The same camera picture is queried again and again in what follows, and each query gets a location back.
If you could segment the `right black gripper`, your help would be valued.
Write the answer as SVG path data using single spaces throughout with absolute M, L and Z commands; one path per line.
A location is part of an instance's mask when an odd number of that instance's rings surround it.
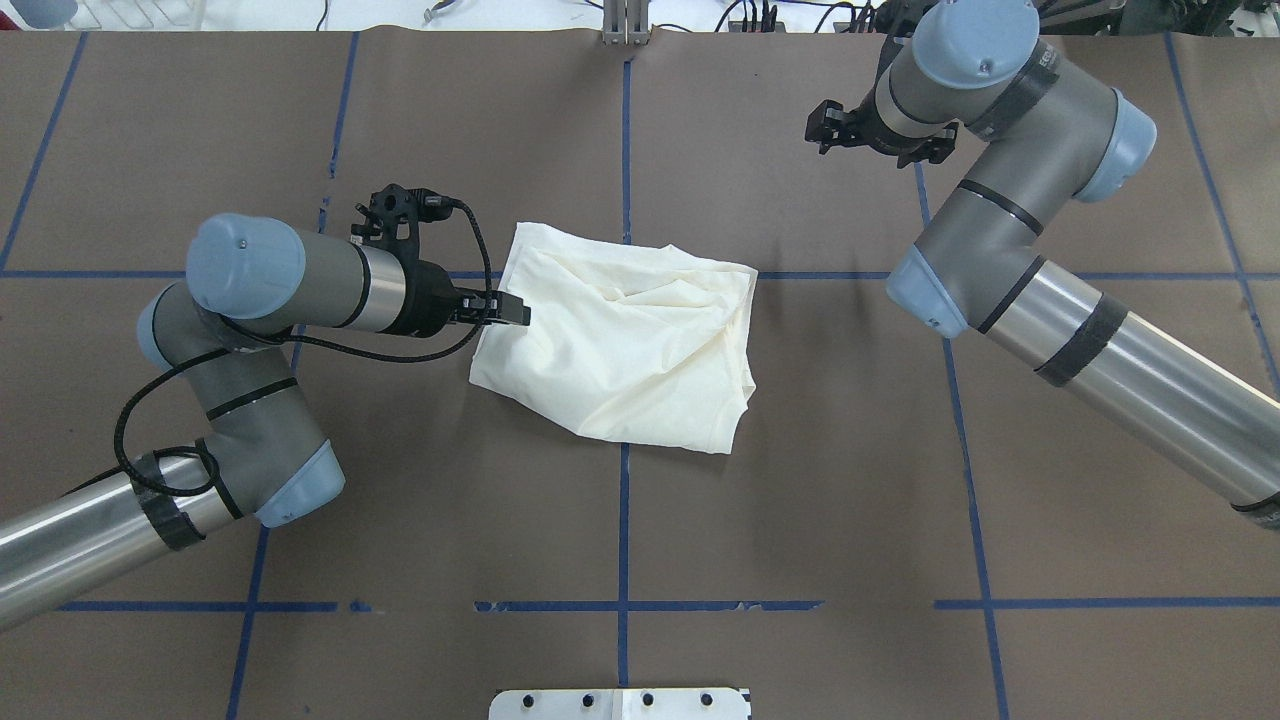
M 819 155 L 847 147 L 849 114 L 835 100 L 822 101 L 806 118 L 806 141 Z M 856 143 L 896 159 L 901 169 L 913 163 L 941 164 L 955 150 L 959 122 L 920 122 L 909 117 L 891 100 L 867 96 L 854 113 Z

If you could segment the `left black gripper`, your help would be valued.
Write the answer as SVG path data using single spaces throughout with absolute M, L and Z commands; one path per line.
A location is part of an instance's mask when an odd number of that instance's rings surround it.
M 532 309 L 524 300 L 504 291 L 461 290 L 448 272 L 424 260 L 402 265 L 404 301 L 394 320 L 394 334 L 433 337 L 447 324 L 458 307 L 460 322 L 470 325 L 524 325 L 532 319 Z

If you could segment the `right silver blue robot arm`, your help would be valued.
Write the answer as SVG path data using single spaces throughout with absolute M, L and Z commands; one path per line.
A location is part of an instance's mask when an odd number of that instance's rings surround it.
M 1224 498 L 1277 530 L 1277 401 L 1046 258 L 1073 204 L 1112 197 L 1158 129 L 1123 91 L 1041 33 L 1032 1 L 937 1 L 888 42 L 855 108 L 808 115 L 820 152 L 938 164 L 983 149 L 888 275 L 887 295 L 952 340 L 974 331 Z

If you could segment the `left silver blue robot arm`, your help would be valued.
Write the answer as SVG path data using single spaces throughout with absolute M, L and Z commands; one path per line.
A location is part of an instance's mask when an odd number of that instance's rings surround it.
M 297 325 L 429 337 L 452 323 L 527 325 L 520 297 L 458 288 L 410 240 L 355 243 L 223 213 L 189 246 L 186 275 L 140 314 L 143 355 L 183 378 L 210 432 L 116 466 L 3 524 L 3 628 L 12 629 L 243 516 L 274 528 L 333 501 L 346 475 L 282 351 Z

